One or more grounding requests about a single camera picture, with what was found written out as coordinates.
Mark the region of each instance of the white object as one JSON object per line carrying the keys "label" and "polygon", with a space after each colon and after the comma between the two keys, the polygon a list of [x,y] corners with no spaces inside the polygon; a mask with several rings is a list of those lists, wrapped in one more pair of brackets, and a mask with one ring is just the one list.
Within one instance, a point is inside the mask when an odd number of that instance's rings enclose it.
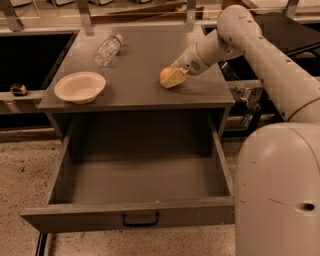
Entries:
{"label": "white object", "polygon": [[172,67],[186,66],[188,74],[197,75],[228,59],[235,49],[290,122],[255,131],[240,151],[236,255],[318,256],[320,83],[266,40],[251,13],[240,5],[226,8],[218,18],[217,33],[191,47],[196,50],[187,49]]}
{"label": "white object", "polygon": [[120,51],[121,45],[122,36],[120,34],[109,36],[94,53],[94,60],[100,67],[106,67]]}
{"label": "white object", "polygon": [[62,78],[54,93],[64,101],[86,104],[93,101],[104,89],[106,80],[94,72],[78,72]]}

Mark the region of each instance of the drawer front panel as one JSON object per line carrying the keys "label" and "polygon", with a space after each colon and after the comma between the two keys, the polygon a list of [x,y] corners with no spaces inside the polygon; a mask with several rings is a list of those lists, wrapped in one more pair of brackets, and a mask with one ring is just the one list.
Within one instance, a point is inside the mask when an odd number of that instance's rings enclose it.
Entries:
{"label": "drawer front panel", "polygon": [[41,233],[122,230],[139,228],[221,225],[234,223],[233,205],[171,209],[66,211],[63,205],[52,213],[49,208],[26,209],[22,217]]}

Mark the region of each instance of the drawer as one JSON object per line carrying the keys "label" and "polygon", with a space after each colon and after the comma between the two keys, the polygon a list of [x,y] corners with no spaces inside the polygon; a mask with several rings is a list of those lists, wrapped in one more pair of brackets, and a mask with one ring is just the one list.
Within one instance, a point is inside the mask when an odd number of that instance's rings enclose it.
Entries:
{"label": "drawer", "polygon": [[232,181],[210,110],[75,113],[42,233],[234,222]]}

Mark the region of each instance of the drawer handle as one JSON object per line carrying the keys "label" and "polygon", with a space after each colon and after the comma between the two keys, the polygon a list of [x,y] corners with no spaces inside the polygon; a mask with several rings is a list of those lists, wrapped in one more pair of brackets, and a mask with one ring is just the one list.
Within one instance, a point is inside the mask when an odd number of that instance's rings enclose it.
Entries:
{"label": "drawer handle", "polygon": [[127,228],[145,228],[145,227],[153,227],[157,225],[159,222],[159,213],[156,212],[155,220],[153,222],[148,223],[128,223],[126,220],[126,215],[122,214],[122,224]]}

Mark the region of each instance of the tabletop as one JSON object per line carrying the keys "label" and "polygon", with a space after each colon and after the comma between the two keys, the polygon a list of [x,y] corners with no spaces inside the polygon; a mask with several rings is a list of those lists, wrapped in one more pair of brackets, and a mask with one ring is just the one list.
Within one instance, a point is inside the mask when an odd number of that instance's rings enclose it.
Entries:
{"label": "tabletop", "polygon": [[[111,63],[101,68],[93,54],[110,35],[120,33],[123,45]],[[221,108],[234,99],[217,64],[172,89],[160,85],[159,75],[191,44],[204,37],[201,25],[97,25],[92,34],[80,30],[38,108],[47,112]],[[104,76],[106,86],[95,101],[76,105],[58,99],[56,83],[82,72]]]}

